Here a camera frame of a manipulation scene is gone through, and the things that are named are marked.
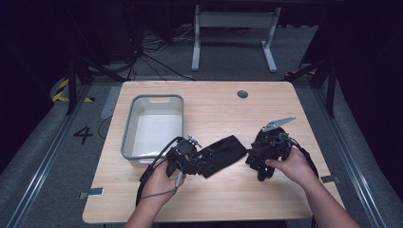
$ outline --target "tape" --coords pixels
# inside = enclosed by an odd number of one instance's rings
[[[60,84],[59,88],[56,91],[56,94],[53,96],[53,102],[69,102],[70,99],[68,97],[63,97],[62,93],[65,90],[66,86],[68,85],[68,78],[65,78],[63,82]],[[84,102],[95,102],[95,98],[87,97],[85,98]]]

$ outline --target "number 4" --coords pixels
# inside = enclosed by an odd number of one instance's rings
[[[91,136],[92,136],[92,134],[88,134],[88,132],[89,132],[89,127],[86,126],[86,127],[84,127],[83,129],[77,131],[77,132],[74,134],[74,137],[83,137],[83,139],[81,140],[81,144],[84,144],[84,143],[86,143],[86,137],[91,137]]]

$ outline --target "human arm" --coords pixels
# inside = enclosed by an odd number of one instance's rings
[[[298,149],[292,148],[286,161],[267,160],[266,164],[302,187],[318,227],[359,227],[319,181]]]
[[[154,172],[152,173],[152,175],[150,176],[150,178],[148,179],[147,183],[144,186],[142,192],[143,199],[140,200],[136,209],[128,219],[125,228],[151,227],[155,217],[158,215],[161,208],[163,208],[163,206],[172,198],[172,196],[174,196],[177,188],[175,186],[177,180],[170,179],[166,175],[167,167],[168,162],[163,161],[154,169]]]

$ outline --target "table surface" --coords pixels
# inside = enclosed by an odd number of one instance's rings
[[[244,90],[246,99],[237,93]],[[296,116],[283,129],[310,152],[321,177],[330,172],[292,84],[287,82],[128,82],[124,83],[107,133],[92,188],[105,194],[89,197],[83,213],[88,223],[126,222],[135,209],[139,178],[145,167],[133,167],[121,154],[132,100],[144,94],[178,94],[184,100],[183,135],[207,146],[230,135],[251,148],[269,121]],[[209,179],[187,175],[185,184],[156,221],[302,219],[312,215],[302,189],[279,170],[258,181],[246,157]],[[341,204],[333,182],[324,183]]]

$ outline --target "white plastic bin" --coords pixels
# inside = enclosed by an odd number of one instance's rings
[[[122,155],[133,166],[145,166],[152,163],[169,142],[182,135],[181,96],[140,95],[133,99],[130,107]]]

